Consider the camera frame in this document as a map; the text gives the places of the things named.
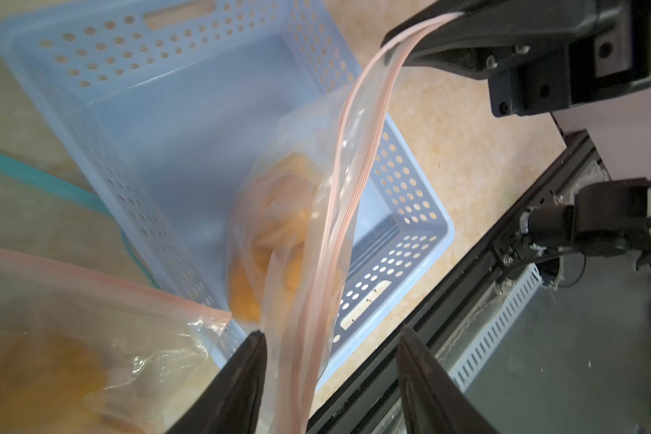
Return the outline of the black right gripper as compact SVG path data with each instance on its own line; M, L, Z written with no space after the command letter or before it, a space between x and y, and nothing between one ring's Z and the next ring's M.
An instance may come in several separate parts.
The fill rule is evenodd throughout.
M448 13L461 16L424 36L404 64L479 81L495 75L488 86L497 118L651 88L651 1L621 1L612 27L587 36L599 21L598 1L435 1L385 34L383 43Z

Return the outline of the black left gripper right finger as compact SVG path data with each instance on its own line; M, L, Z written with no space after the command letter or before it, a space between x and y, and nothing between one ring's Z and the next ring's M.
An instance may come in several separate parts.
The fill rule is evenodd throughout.
M396 365L409 433L497 434L410 327L399 334Z

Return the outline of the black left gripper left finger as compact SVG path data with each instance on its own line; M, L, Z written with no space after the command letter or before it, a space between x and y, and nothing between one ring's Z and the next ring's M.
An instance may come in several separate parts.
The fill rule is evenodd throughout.
M254 331L168 434L253 434L266 377L267 340Z

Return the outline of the light blue perforated plastic basket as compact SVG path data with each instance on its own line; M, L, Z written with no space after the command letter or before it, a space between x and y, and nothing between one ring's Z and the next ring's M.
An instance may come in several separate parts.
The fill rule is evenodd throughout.
M0 55L165 291L227 307L233 198L278 121L361 69L320 1L72 1L0 23Z

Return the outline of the clear blue zipper bag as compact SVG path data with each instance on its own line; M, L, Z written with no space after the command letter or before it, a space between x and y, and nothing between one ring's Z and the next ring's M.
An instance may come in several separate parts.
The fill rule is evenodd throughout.
M97 195L1 153L0 248L157 286Z

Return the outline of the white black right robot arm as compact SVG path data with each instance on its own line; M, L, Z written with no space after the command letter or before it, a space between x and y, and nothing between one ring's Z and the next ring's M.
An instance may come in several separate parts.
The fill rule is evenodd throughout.
M443 14L406 57L487 81L498 118L572 109L651 87L651 1L437 1L390 30L386 41ZM651 253L651 180L591 184L571 204L529 207L509 237L533 260L566 253Z

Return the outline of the black base frame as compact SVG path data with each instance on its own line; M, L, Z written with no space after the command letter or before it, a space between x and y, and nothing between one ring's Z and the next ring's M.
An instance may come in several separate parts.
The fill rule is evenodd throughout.
M439 350L454 329L505 269L504 258L522 260L527 249L515 226L530 206L552 204L595 161L597 151L587 131L566 137L566 148L460 262L438 281L403 325L412 328L431 350ZM399 398L395 354L398 329L379 345L311 417L310 433L370 433Z

